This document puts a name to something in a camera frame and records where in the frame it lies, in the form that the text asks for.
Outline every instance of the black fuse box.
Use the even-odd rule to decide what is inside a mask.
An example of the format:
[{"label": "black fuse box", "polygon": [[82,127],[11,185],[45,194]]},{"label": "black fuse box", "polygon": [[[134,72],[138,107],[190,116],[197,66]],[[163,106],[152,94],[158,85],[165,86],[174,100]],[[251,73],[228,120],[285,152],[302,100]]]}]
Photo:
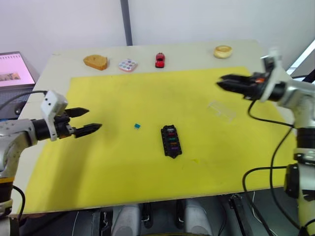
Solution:
[{"label": "black fuse box", "polygon": [[182,154],[177,130],[174,125],[166,125],[161,129],[165,156],[176,158]]}]

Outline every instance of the clear plastic piece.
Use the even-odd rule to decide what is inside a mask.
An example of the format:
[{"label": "clear plastic piece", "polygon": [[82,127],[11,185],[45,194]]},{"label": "clear plastic piece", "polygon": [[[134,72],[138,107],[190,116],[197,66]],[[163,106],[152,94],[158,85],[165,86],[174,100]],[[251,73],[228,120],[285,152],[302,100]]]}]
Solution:
[{"label": "clear plastic piece", "polygon": [[233,119],[236,117],[236,113],[234,111],[225,106],[223,103],[215,100],[209,103],[208,108],[213,110],[216,116],[223,118],[228,123],[231,123]]}]

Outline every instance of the gray pole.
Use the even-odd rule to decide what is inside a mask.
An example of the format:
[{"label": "gray pole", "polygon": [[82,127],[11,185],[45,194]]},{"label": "gray pole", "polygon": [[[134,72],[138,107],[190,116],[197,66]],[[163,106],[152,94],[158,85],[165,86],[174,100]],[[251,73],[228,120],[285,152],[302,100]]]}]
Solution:
[{"label": "gray pole", "polygon": [[132,46],[132,35],[131,35],[128,0],[120,0],[120,5],[122,6],[126,43],[127,43],[127,46]]}]

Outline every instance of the monitor screen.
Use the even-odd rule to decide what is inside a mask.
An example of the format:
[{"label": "monitor screen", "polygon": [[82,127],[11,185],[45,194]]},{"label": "monitor screen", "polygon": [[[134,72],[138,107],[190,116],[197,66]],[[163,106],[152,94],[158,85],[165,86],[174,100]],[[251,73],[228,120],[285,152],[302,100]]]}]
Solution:
[{"label": "monitor screen", "polygon": [[0,87],[34,84],[19,52],[0,54]]}]

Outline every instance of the red toy car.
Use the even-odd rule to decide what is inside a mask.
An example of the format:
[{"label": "red toy car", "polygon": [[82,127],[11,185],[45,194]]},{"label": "red toy car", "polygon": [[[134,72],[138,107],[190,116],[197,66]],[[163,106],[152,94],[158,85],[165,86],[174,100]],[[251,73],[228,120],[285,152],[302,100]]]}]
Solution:
[{"label": "red toy car", "polygon": [[156,68],[164,67],[165,56],[163,53],[158,53],[156,56]]}]

